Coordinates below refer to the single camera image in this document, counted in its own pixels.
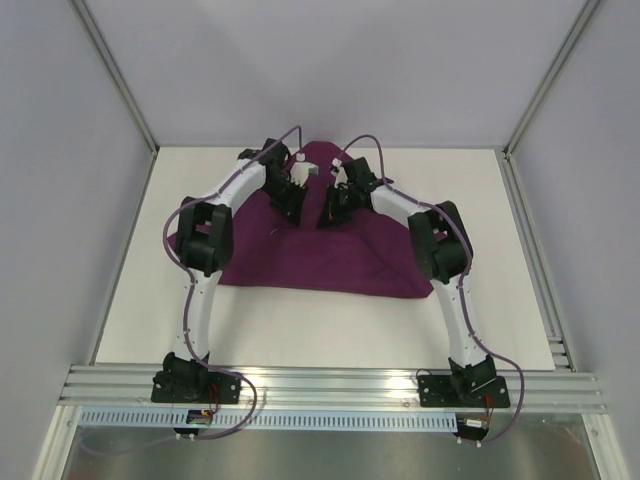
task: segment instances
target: purple towel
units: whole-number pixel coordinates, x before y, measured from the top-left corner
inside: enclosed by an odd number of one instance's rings
[[[335,180],[329,167],[340,148],[311,142],[303,152],[320,173],[307,180],[300,226],[274,212],[267,194],[255,192],[233,218],[233,259],[220,283],[396,298],[429,295],[433,287],[415,265],[409,231],[394,220],[363,209],[347,224],[316,228],[327,185]]]

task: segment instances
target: purple cable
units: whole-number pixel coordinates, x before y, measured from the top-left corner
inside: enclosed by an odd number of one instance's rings
[[[446,220],[446,222],[451,226],[453,232],[455,233],[456,237],[458,237],[460,239],[460,243],[462,244],[462,248],[464,249],[464,253],[467,257],[467,266],[464,269],[464,271],[460,274],[459,278],[458,278],[458,291],[460,292],[460,304],[462,307],[462,314],[464,315],[464,321],[465,324],[467,326],[467,330],[469,331],[469,335],[471,336],[471,338],[473,338],[473,341],[476,342],[476,345],[478,345],[478,347],[485,352],[487,355],[491,355],[494,358],[497,358],[498,360],[502,360],[505,363],[508,363],[509,365],[511,365],[513,368],[516,369],[516,371],[518,372],[518,376],[520,377],[520,397],[518,398],[518,404],[516,406],[516,410],[513,414],[513,417],[511,418],[511,421],[509,422],[509,425],[507,425],[505,427],[504,430],[502,430],[498,435],[496,435],[493,438],[490,438],[489,440],[485,440],[482,442],[482,444],[484,445],[491,445],[495,442],[497,442],[498,440],[500,440],[501,438],[503,438],[505,435],[507,435],[507,433],[509,433],[513,427],[515,426],[515,424],[518,421],[518,418],[520,417],[520,412],[522,411],[522,405],[524,404],[524,388],[525,388],[525,379],[524,379],[524,372],[522,371],[522,368],[520,368],[520,365],[518,365],[516,362],[514,362],[513,360],[511,360],[510,358],[507,358],[503,355],[499,355],[497,353],[492,352],[491,350],[489,350],[489,348],[487,348],[482,341],[477,337],[475,330],[473,329],[473,325],[471,325],[471,319],[469,318],[469,311],[467,309],[467,301],[465,299],[464,296],[464,288],[463,288],[463,281],[464,281],[464,277],[466,277],[470,270],[471,270],[471,261],[473,256],[471,255],[471,248],[469,247],[468,242],[465,240],[464,236],[462,235],[462,232],[460,231],[460,229],[458,228],[458,226],[455,224],[455,222],[451,219],[451,217],[449,217],[449,215],[447,215],[444,210],[442,210],[440,207],[438,207],[437,205],[433,205],[427,202],[421,202],[420,200],[417,200],[415,198],[413,198],[410,195],[407,195],[404,192],[401,192],[400,190],[396,189],[393,187],[393,185],[391,183],[389,183],[389,181],[387,180],[387,177],[384,173],[384,158],[382,155],[382,145],[380,145],[380,141],[374,137],[373,135],[370,135],[368,133],[364,134],[364,135],[360,135],[356,138],[354,138],[353,140],[351,140],[346,147],[344,147],[342,149],[342,152],[340,152],[340,154],[338,155],[338,159],[340,159],[343,155],[345,155],[346,151],[356,142],[368,138],[370,140],[373,140],[373,142],[376,144],[376,148],[378,149],[378,156],[380,158],[380,176],[382,179],[382,183],[385,185],[385,187],[387,187],[389,190],[391,190],[392,192],[396,193],[397,195],[399,195],[400,197],[404,198],[405,200],[408,200],[416,205],[418,205],[419,207],[426,207],[426,208],[430,208],[432,210],[435,210],[436,212],[438,212],[438,214],[440,214],[440,216],[442,218],[444,218]]]

